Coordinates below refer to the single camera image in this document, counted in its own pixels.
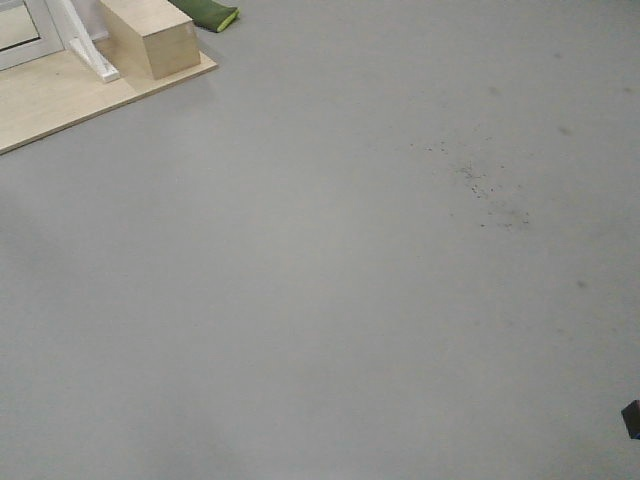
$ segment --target white frame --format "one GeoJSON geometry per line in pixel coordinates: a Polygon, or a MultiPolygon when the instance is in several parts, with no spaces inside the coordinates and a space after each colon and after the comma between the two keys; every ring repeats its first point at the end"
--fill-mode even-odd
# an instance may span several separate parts
{"type": "Polygon", "coordinates": [[[38,32],[37,40],[0,52],[0,70],[35,60],[64,49],[46,0],[21,0],[38,32]]]}
{"type": "Polygon", "coordinates": [[[71,0],[24,0],[40,39],[0,52],[0,70],[55,53],[73,50],[103,82],[120,72],[98,51],[71,0]]]}

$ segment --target wooden board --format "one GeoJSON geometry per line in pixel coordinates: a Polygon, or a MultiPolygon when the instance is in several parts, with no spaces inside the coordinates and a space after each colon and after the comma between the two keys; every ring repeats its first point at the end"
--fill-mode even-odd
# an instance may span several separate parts
{"type": "Polygon", "coordinates": [[[54,53],[0,72],[0,154],[131,103],[217,64],[200,53],[201,63],[160,80],[151,79],[110,40],[98,49],[122,78],[102,83],[70,51],[54,53]]]}

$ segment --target white bracket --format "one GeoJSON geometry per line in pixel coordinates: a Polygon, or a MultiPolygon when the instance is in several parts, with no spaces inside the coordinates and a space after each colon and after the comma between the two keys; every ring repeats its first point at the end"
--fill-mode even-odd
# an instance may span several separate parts
{"type": "Polygon", "coordinates": [[[120,72],[93,44],[71,0],[49,0],[49,7],[65,48],[73,50],[102,78],[103,82],[107,83],[120,78],[120,72]]]}

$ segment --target concrete floor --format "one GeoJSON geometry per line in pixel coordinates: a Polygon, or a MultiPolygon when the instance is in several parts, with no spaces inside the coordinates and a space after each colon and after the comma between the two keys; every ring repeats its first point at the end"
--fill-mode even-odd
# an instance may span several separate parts
{"type": "Polygon", "coordinates": [[[0,158],[0,476],[637,478],[640,3],[238,3],[0,158]]]}

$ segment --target black object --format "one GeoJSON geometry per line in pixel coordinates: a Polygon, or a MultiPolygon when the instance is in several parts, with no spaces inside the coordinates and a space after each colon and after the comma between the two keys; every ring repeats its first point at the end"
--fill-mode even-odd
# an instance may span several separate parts
{"type": "Polygon", "coordinates": [[[622,418],[629,430],[629,436],[640,440],[640,400],[634,400],[624,410],[622,410],[622,418]]]}

